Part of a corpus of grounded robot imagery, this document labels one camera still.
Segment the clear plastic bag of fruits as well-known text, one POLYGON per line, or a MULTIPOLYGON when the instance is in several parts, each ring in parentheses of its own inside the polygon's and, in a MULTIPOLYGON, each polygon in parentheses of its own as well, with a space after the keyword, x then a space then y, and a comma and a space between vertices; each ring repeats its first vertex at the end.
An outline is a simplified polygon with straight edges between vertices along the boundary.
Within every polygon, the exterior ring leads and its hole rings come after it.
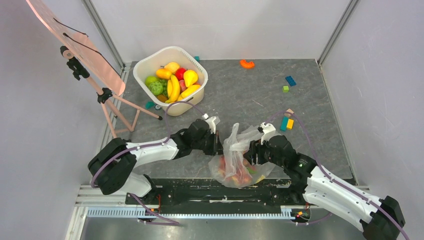
POLYGON ((223 154, 215 155, 208 163, 211 177, 228 188, 244 188, 265 179, 275 168, 273 163, 252 165, 244 157, 251 141, 260 140, 257 126, 239 132, 239 123, 232 126, 231 134, 223 141, 223 154))

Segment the fake peach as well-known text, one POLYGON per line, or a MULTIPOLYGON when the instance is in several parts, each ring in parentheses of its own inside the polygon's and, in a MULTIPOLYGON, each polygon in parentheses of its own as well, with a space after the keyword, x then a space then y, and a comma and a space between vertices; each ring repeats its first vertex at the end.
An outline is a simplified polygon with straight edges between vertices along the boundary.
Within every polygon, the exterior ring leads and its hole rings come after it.
POLYGON ((180 86, 180 93, 184 92, 187 89, 185 81, 183 79, 179 81, 179 86, 180 86))

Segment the teal toy piece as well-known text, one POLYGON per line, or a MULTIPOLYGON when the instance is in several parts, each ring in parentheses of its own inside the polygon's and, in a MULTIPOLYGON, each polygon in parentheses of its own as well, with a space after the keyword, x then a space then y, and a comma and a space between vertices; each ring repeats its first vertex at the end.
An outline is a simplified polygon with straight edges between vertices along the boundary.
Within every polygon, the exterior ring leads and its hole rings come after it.
POLYGON ((153 107, 155 107, 155 103, 154 102, 152 102, 152 101, 148 101, 146 104, 145 104, 145 108, 146 109, 151 109, 151 108, 153 108, 153 107))

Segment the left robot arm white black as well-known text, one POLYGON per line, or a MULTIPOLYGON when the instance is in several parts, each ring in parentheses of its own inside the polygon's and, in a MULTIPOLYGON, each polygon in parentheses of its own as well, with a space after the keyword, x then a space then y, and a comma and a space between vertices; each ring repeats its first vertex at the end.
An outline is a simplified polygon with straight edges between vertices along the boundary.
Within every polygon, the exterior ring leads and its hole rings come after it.
POLYGON ((133 169, 157 161, 180 159, 193 150, 203 151, 207 156, 223 154, 217 131, 219 122, 217 116, 197 119, 170 137, 145 143, 114 138, 88 163, 91 182, 104 195, 123 191, 151 204, 157 198, 157 190, 148 177, 133 173, 133 169))

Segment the green fake custard apple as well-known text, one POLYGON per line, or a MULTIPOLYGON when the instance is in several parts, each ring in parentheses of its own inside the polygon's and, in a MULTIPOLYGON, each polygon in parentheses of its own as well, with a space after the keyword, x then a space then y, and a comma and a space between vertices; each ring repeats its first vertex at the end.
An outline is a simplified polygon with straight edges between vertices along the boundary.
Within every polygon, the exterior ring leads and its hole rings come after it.
POLYGON ((164 86, 160 81, 155 81, 149 84, 148 89, 154 96, 158 96, 163 93, 164 86))

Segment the white plastic basket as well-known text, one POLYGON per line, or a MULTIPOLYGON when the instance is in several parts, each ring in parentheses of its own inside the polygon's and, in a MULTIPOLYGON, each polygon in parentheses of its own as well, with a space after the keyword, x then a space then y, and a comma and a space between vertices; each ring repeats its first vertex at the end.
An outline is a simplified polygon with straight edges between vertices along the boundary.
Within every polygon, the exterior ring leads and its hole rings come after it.
POLYGON ((151 100, 179 116, 204 98, 208 73, 194 57, 178 46, 168 46, 140 60, 133 76, 151 100))

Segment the orange curved toy block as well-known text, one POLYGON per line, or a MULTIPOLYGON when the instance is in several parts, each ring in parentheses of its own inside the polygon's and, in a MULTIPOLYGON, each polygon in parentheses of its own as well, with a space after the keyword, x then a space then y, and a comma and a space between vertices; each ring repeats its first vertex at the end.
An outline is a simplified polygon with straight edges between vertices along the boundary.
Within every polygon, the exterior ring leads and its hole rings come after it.
POLYGON ((246 61, 245 59, 242 59, 239 63, 244 69, 253 69, 255 67, 255 63, 253 61, 246 61))

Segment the yellow teal toy block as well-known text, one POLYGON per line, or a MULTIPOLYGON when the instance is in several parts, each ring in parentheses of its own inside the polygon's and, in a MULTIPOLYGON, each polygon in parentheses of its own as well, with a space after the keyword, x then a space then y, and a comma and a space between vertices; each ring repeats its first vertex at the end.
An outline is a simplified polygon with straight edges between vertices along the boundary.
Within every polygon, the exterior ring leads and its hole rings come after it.
POLYGON ((285 132, 286 130, 291 130, 293 128, 294 125, 294 120, 284 116, 282 121, 281 121, 281 125, 280 125, 280 130, 285 132))

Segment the yellow fake pear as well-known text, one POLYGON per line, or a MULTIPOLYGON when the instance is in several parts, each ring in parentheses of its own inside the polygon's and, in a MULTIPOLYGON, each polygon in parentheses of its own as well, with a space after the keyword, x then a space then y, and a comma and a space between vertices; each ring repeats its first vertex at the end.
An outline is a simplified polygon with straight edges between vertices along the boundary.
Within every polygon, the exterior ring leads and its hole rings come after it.
POLYGON ((194 70, 186 70, 183 73, 184 84, 187 88, 194 85, 198 81, 198 79, 199 76, 194 70))

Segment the pink tripod stand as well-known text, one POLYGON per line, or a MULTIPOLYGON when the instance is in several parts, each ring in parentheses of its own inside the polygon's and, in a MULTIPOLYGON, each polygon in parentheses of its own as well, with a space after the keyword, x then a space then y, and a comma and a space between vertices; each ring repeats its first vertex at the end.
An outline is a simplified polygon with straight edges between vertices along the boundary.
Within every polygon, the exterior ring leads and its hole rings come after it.
POLYGON ((75 79, 77 79, 78 81, 81 80, 81 78, 84 78, 96 91, 97 93, 97 102, 100 104, 103 113, 105 115, 105 118, 107 120, 107 124, 108 127, 110 129, 110 132, 113 136, 113 138, 117 137, 118 133, 124 133, 124 132, 133 132, 135 130, 136 127, 136 123, 137 120, 139 118, 139 115, 141 112, 148 114, 152 117, 154 117, 155 119, 161 121, 163 119, 162 116, 159 116, 141 106, 138 106, 122 97, 120 97, 119 95, 115 94, 112 92, 111 89, 107 88, 107 87, 100 87, 95 80, 90 76, 89 71, 81 64, 81 62, 79 61, 79 59, 77 59, 75 57, 75 55, 66 47, 66 46, 61 46, 60 47, 60 53, 61 55, 67 59, 66 65, 68 66, 69 69, 72 70, 72 75, 75 79), (134 120, 132 123, 130 123, 125 117, 124 115, 118 110, 118 108, 114 105, 114 103, 110 100, 111 98, 120 101, 134 109, 136 109, 136 114, 134 117, 134 120), (116 130, 113 123, 112 123, 112 118, 110 117, 109 111, 112 112, 113 116, 118 118, 119 120, 121 120, 124 125, 125 128, 124 129, 120 129, 120 130, 116 130))

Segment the pink perforated board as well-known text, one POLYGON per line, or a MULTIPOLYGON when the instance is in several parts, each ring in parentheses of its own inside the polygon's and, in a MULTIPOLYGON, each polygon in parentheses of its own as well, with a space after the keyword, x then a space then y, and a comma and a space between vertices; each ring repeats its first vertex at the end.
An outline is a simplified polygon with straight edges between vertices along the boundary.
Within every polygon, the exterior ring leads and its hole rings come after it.
POLYGON ((100 79, 106 87, 121 95, 126 84, 97 50, 85 33, 72 30, 59 21, 55 14, 41 0, 28 0, 27 4, 44 26, 66 46, 81 63, 100 79))

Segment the wooden toy cube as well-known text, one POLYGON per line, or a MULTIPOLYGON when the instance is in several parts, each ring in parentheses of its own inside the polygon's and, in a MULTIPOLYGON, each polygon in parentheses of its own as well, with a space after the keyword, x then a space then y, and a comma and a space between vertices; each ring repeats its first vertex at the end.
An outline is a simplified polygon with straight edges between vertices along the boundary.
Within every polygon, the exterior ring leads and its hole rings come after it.
POLYGON ((284 113, 284 116, 285 117, 288 117, 288 118, 291 118, 292 117, 292 115, 294 114, 294 111, 292 110, 292 109, 287 109, 286 111, 285 111, 285 113, 284 113))

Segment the green toy cube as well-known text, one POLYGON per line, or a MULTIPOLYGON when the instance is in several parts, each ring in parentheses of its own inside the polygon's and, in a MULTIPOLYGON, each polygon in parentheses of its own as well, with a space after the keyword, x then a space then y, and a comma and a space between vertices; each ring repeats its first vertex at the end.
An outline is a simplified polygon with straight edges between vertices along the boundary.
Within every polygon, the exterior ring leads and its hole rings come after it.
POLYGON ((288 93, 288 92, 289 92, 289 90, 290 90, 289 86, 287 86, 287 85, 283 86, 282 91, 283 91, 284 93, 288 93))

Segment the red fake apple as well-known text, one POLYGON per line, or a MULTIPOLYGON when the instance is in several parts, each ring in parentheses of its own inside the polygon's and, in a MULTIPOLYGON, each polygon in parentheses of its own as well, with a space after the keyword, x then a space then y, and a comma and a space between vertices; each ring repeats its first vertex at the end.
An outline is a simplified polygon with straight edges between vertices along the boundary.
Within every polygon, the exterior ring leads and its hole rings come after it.
POLYGON ((186 71, 187 70, 185 68, 183 68, 183 67, 180 67, 179 69, 176 70, 176 72, 175 72, 174 75, 176 76, 176 78, 178 79, 178 81, 181 81, 181 80, 184 79, 184 73, 186 71))

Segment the blue toy brick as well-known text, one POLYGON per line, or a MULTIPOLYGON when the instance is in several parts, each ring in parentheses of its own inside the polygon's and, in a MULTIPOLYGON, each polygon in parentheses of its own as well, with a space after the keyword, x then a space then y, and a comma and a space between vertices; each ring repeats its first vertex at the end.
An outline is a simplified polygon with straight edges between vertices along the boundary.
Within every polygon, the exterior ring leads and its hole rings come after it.
POLYGON ((287 83, 291 86, 291 87, 293 87, 293 86, 296 86, 297 85, 297 83, 296 83, 296 81, 294 80, 294 78, 292 77, 292 76, 287 76, 286 78, 286 81, 287 81, 287 83))

